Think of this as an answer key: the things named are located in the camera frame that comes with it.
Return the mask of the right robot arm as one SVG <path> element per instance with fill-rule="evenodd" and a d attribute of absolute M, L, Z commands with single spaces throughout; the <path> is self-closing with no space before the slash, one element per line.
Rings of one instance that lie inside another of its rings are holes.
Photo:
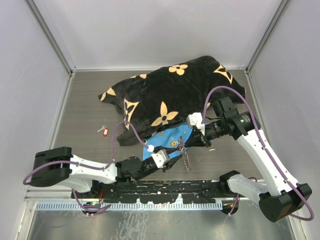
<path fill-rule="evenodd" d="M 208 147 L 212 140 L 229 135 L 248 153 L 264 180 L 258 183 L 232 170 L 219 177 L 220 193 L 225 197 L 239 194 L 250 199 L 273 223 L 300 210 L 313 191 L 286 169 L 255 116 L 250 111 L 239 113 L 229 97 L 218 100 L 213 109 L 218 120 L 211 123 L 203 123 L 200 112 L 188 115 L 186 121 L 192 134 L 185 146 Z"/>

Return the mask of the large metal keyring with rings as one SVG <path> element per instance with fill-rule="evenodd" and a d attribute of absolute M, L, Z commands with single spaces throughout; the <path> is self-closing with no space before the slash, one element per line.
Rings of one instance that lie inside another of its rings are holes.
<path fill-rule="evenodd" d="M 192 168 L 190 166 L 189 156 L 187 154 L 184 138 L 182 136 L 179 137 L 178 143 L 179 143 L 179 147 L 182 147 L 181 155 L 182 155 L 184 166 L 188 171 L 191 171 Z"/>

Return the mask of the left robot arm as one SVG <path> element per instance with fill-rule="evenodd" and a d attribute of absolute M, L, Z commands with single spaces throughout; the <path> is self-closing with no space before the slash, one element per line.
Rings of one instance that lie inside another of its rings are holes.
<path fill-rule="evenodd" d="M 70 147 L 54 148 L 36 153 L 31 175 L 23 182 L 38 188 L 64 186 L 95 198 L 100 193 L 98 183 L 139 181 L 158 170 L 169 170 L 182 157 L 179 150 L 159 146 L 144 160 L 131 156 L 118 162 L 101 163 L 72 154 Z"/>

